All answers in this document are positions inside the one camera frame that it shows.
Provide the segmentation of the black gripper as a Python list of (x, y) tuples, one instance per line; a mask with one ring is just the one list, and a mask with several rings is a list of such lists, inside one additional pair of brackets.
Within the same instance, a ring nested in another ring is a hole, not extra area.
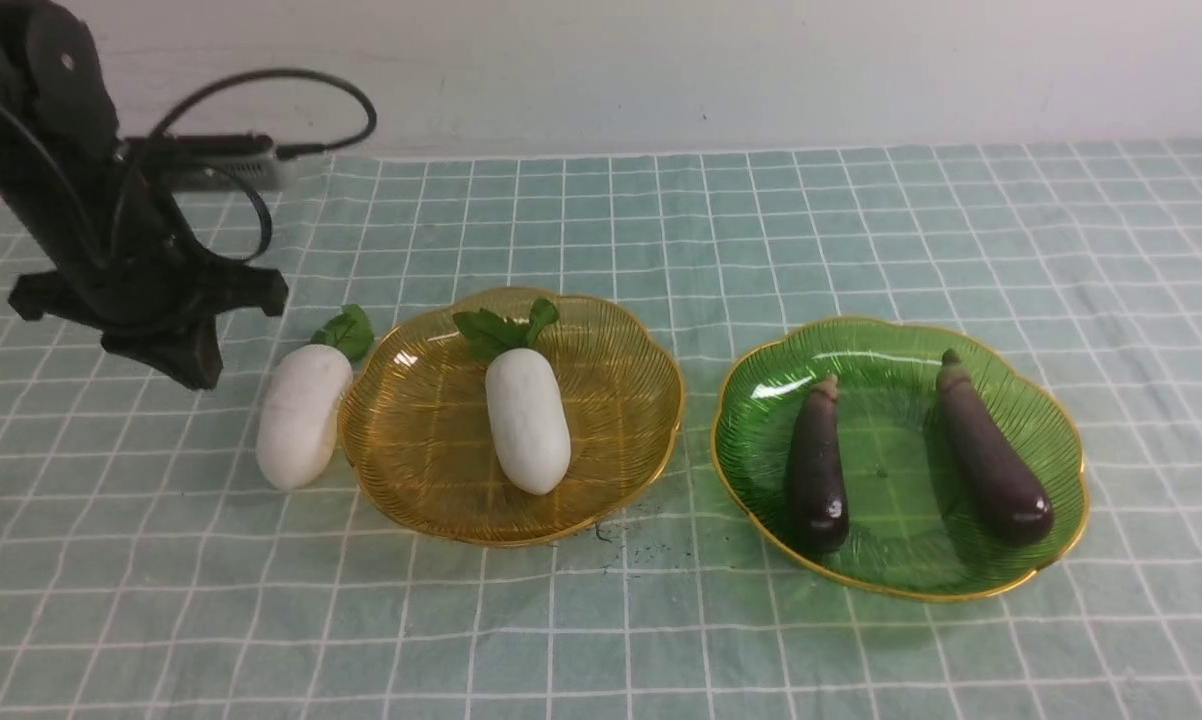
[(200, 192), (212, 182), (239, 188), (258, 215), (261, 252), (270, 245), (272, 215), (243, 167), (159, 159), (145, 163), (141, 175), (139, 190), (129, 195), (121, 214), (117, 258), (103, 266), (88, 258), (48, 184), (17, 188), (8, 206), (53, 269), (17, 278), (10, 307), (25, 322), (54, 316), (84, 325), (101, 332), (111, 355), (151, 356), (150, 365), (182, 387), (214, 389), (224, 369), (218, 316), (239, 309), (281, 315), (288, 287), (275, 269), (203, 246), (173, 191), (188, 186)]

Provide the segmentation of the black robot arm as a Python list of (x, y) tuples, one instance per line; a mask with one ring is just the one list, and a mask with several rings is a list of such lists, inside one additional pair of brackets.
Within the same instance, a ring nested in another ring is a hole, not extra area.
[(218, 319), (278, 316), (281, 272), (204, 246), (165, 173), (127, 169), (97, 47), (53, 1), (0, 1), (0, 197), (50, 260), (16, 278), (13, 311), (101, 333), (107, 355), (213, 389)]

